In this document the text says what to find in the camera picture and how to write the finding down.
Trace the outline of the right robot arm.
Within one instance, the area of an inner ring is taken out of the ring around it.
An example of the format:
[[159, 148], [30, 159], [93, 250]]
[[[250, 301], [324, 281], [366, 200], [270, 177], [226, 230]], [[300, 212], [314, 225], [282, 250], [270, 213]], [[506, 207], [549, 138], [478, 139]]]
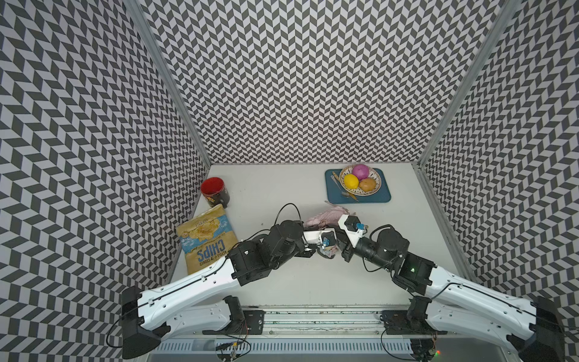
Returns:
[[521, 361], [565, 360], [565, 331], [552, 301], [510, 296], [464, 279], [411, 253], [409, 241], [391, 225], [367, 234], [357, 217], [343, 216], [336, 238], [345, 260], [359, 256], [412, 294], [412, 330], [422, 324], [475, 337], [514, 351]]

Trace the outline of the red black cup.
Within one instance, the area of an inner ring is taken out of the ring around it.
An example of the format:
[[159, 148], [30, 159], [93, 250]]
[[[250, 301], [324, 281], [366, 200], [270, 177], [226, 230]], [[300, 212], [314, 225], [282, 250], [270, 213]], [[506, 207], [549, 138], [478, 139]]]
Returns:
[[230, 202], [230, 195], [223, 179], [219, 177], [207, 178], [201, 184], [201, 194], [204, 196], [211, 208], [222, 205], [227, 208]]

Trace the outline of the chips bag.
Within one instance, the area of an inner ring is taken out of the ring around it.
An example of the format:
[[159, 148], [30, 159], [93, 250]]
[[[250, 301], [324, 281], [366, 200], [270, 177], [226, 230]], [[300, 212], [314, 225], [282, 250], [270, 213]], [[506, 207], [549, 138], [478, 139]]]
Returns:
[[189, 275], [211, 266], [238, 243], [222, 205], [177, 226], [176, 233]]

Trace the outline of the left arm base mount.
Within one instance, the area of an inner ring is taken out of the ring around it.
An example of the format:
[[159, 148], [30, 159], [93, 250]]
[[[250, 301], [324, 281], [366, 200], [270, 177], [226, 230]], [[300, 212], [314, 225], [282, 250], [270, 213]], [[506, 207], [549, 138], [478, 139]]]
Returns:
[[223, 314], [223, 309], [220, 309], [220, 314], [225, 316], [225, 320], [219, 323], [219, 327], [203, 329], [203, 335], [262, 335], [265, 325], [264, 310], [242, 309], [238, 297], [233, 296], [225, 297], [223, 304], [226, 313]]

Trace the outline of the brown potato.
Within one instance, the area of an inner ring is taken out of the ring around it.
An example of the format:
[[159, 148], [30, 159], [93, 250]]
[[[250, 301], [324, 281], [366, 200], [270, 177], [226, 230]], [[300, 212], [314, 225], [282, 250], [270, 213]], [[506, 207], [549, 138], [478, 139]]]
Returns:
[[366, 179], [362, 179], [359, 182], [359, 188], [363, 191], [363, 192], [371, 192], [375, 189], [376, 187], [376, 182], [374, 179], [372, 178], [366, 178]]

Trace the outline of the aluminium front rail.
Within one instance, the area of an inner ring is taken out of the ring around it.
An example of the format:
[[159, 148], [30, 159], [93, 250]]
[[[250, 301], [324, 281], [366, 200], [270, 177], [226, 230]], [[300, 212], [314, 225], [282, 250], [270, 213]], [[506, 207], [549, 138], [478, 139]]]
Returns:
[[[225, 305], [223, 301], [205, 306], [190, 307], [172, 318], [177, 329], [164, 339], [180, 334], [203, 334], [205, 328], [219, 327], [225, 320], [220, 314]], [[307, 335], [307, 334], [371, 334], [385, 330], [380, 320], [386, 307], [365, 307], [350, 309], [323, 308], [270, 308], [265, 311], [265, 325], [262, 335]], [[494, 317], [468, 311], [458, 306], [432, 302], [427, 308], [427, 322], [436, 330], [447, 334], [458, 333], [482, 339], [487, 342], [503, 342], [508, 335], [516, 333], [522, 326], [519, 313], [500, 309]]]

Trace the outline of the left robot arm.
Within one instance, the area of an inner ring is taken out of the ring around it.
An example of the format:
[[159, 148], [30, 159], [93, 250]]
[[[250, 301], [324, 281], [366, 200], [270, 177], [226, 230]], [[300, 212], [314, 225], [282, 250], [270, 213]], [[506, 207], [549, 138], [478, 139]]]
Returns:
[[180, 312], [266, 278], [295, 256], [309, 258], [317, 250], [337, 246], [341, 236], [334, 227], [306, 231], [302, 222], [286, 220], [235, 244], [214, 264], [176, 282], [147, 291], [125, 289], [116, 322], [122, 330], [122, 358], [140, 357], [158, 347], [162, 337], [177, 329], [171, 320]]

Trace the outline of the pink knitted bag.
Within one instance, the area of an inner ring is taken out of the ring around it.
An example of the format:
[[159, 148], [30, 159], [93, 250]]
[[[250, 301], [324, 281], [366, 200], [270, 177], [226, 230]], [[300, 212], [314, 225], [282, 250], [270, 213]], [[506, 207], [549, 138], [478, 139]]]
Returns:
[[337, 226], [344, 215], [350, 215], [350, 211], [339, 205], [330, 205], [326, 211], [307, 219], [304, 227], [325, 229], [327, 226]]

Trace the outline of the yellow lemon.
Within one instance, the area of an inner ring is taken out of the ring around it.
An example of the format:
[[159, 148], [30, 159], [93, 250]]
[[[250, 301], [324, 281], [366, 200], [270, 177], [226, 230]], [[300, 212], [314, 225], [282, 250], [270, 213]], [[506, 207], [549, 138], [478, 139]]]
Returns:
[[359, 187], [360, 181], [355, 175], [348, 173], [344, 176], [343, 183], [347, 189], [355, 190]]

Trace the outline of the purple fruit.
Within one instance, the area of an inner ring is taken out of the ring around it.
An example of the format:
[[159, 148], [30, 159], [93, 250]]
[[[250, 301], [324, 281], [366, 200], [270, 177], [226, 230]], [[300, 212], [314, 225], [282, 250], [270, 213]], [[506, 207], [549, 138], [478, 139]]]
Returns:
[[362, 179], [366, 179], [369, 177], [370, 169], [365, 164], [356, 164], [352, 168], [351, 173], [355, 175], [359, 179], [359, 181], [361, 181]]

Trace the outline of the gold spoon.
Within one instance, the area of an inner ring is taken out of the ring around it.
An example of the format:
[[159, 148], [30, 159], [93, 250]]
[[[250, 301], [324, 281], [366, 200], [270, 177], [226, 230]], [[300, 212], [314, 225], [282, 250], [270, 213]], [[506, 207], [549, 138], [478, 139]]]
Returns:
[[359, 202], [359, 201], [360, 201], [359, 198], [358, 198], [354, 193], [352, 193], [349, 189], [347, 189], [347, 188], [342, 184], [341, 179], [340, 179], [339, 175], [338, 175], [336, 172], [333, 171], [333, 172], [332, 172], [332, 175], [333, 175], [334, 181], [336, 181], [336, 184], [337, 184], [337, 185], [339, 186], [339, 188], [341, 189], [341, 193], [342, 193], [343, 195], [347, 195], [348, 197], [354, 199], [356, 202]]

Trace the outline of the teal tray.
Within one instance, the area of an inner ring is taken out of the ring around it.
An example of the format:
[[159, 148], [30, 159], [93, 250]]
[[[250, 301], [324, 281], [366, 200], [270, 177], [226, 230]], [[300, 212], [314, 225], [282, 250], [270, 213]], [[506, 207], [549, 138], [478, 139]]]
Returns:
[[340, 169], [328, 169], [324, 173], [327, 188], [327, 200], [332, 204], [378, 204], [391, 201], [391, 191], [386, 182], [384, 173], [378, 168], [369, 168], [367, 179], [374, 180], [374, 188], [364, 191], [360, 187], [350, 189], [344, 184], [347, 174], [350, 174], [353, 166]]

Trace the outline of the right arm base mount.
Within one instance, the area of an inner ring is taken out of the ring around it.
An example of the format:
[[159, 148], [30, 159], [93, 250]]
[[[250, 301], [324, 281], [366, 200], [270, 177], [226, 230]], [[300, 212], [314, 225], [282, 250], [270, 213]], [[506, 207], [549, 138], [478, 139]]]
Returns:
[[436, 330], [427, 322], [427, 308], [432, 300], [427, 297], [413, 297], [407, 310], [383, 310], [380, 320], [387, 335], [446, 335], [448, 332]]

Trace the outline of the patterned bowl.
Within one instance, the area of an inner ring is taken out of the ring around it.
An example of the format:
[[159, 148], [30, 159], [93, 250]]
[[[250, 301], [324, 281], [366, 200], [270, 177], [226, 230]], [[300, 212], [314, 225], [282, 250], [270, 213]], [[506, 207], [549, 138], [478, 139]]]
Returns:
[[371, 196], [383, 185], [380, 173], [365, 164], [354, 164], [343, 168], [337, 180], [345, 191], [355, 196]]

